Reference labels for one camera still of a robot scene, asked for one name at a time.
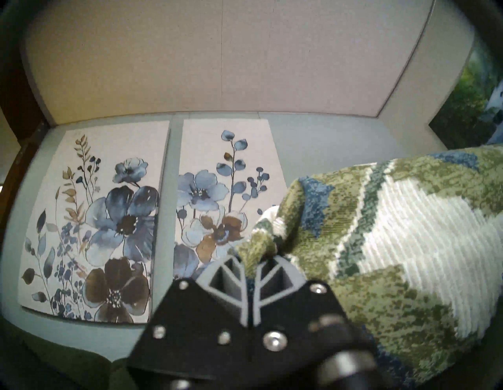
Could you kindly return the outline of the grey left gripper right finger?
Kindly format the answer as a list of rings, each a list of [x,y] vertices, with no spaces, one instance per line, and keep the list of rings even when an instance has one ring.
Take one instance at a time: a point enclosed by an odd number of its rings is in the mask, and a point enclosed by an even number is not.
[[[258,266],[251,302],[251,378],[350,378],[351,322],[325,282],[275,256]]]

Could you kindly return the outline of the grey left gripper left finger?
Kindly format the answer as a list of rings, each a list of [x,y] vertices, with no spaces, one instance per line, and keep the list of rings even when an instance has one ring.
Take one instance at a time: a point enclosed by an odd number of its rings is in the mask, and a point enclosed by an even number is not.
[[[127,359],[134,378],[216,378],[244,340],[249,299],[244,265],[234,256],[175,279]]]

